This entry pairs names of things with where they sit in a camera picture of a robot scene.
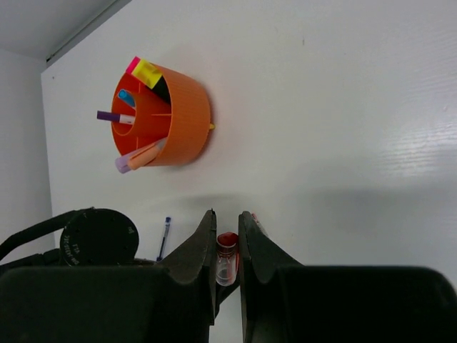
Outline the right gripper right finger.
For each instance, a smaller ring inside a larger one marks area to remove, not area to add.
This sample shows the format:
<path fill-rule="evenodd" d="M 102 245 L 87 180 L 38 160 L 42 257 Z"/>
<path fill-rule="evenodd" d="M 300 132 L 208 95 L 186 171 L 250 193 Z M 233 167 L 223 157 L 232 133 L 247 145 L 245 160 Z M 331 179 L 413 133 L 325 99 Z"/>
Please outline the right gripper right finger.
<path fill-rule="evenodd" d="M 238 217 L 243 340 L 290 342 L 290 315 L 282 272 L 302 264 L 274 243 L 253 215 Z"/>

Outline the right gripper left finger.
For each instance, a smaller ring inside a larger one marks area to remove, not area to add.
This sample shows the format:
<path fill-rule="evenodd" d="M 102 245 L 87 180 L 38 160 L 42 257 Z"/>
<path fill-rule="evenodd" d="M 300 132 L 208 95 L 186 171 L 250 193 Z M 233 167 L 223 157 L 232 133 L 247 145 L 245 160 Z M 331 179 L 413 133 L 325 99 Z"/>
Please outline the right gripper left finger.
<path fill-rule="evenodd" d="M 216 213 L 204 214 L 196 231 L 162 262 L 165 286 L 159 309 L 162 342 L 207 342 L 216 316 Z"/>

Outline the orange highlighter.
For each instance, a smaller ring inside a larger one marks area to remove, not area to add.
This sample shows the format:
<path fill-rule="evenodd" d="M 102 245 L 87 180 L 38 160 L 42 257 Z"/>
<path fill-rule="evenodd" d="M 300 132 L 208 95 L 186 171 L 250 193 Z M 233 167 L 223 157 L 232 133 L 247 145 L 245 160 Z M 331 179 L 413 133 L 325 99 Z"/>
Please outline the orange highlighter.
<path fill-rule="evenodd" d="M 157 143 L 150 144 L 144 148 L 135 151 L 127 160 L 127 166 L 130 170 L 137 170 L 152 162 L 161 151 Z"/>

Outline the purple highlighter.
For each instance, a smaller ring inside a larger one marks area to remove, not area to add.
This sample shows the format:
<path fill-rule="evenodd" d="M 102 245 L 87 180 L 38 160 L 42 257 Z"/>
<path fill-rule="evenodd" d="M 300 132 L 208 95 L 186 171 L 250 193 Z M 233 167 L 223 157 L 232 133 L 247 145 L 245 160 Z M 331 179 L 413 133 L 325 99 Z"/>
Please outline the purple highlighter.
<path fill-rule="evenodd" d="M 166 143 L 166 138 L 164 139 L 160 139 L 158 141 L 155 141 L 154 143 L 157 143 L 161 150 L 163 149 L 165 143 Z M 127 160 L 128 158 L 135 152 L 135 151 L 138 151 L 139 149 L 137 150 L 134 150 L 132 152 L 129 152 L 128 154 L 125 154 L 123 156 L 120 156 L 119 158 L 116 159 L 115 161 L 115 165 L 116 165 L 116 168 L 118 169 L 119 172 L 121 172 L 122 174 L 125 174 L 126 172 L 129 172 L 131 171 L 130 168 L 127 166 Z"/>

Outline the white marker pen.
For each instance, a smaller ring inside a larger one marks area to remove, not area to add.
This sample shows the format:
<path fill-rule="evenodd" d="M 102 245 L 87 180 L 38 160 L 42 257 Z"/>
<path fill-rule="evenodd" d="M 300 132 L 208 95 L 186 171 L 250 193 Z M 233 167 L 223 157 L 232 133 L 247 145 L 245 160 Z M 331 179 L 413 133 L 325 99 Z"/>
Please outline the white marker pen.
<path fill-rule="evenodd" d="M 99 120 L 111 121 L 128 125 L 133 125 L 135 122 L 135 116 L 127 114 L 118 114 L 108 111 L 97 111 L 96 118 Z"/>

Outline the yellow highlighter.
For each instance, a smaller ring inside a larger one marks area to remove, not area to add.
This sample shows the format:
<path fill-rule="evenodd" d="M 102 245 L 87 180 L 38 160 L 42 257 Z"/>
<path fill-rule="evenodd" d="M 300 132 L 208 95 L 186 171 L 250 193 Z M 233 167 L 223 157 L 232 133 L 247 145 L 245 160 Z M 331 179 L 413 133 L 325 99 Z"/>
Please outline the yellow highlighter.
<path fill-rule="evenodd" d="M 131 70 L 131 75 L 167 104 L 171 103 L 169 88 L 165 78 L 153 64 L 145 59 L 137 58 Z"/>

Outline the pink highlighter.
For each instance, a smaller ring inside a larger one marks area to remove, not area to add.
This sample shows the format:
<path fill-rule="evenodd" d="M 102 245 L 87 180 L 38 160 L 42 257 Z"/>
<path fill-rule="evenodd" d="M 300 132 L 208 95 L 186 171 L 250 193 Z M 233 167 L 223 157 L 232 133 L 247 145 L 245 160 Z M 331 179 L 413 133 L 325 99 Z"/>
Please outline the pink highlighter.
<path fill-rule="evenodd" d="M 136 66 L 138 65 L 138 63 L 141 61 L 141 59 L 137 56 L 135 56 L 131 62 L 129 63 L 129 65 L 127 66 L 126 68 L 126 73 L 128 74 L 131 74 L 132 71 L 136 68 Z"/>

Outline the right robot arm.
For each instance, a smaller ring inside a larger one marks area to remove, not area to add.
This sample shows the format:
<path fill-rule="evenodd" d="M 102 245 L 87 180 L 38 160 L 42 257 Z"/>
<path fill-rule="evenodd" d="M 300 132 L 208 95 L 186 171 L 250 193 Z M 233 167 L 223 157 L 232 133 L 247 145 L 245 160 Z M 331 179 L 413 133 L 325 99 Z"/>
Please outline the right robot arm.
<path fill-rule="evenodd" d="M 160 262 L 136 259 L 139 233 L 110 209 L 62 214 L 9 237 L 7 255 L 45 233 L 58 249 L 1 268 L 3 342 L 207 342 L 221 303 L 241 290 L 245 342 L 297 342 L 283 273 L 296 261 L 254 217 L 238 220 L 241 245 L 233 286 L 216 282 L 216 213 Z"/>

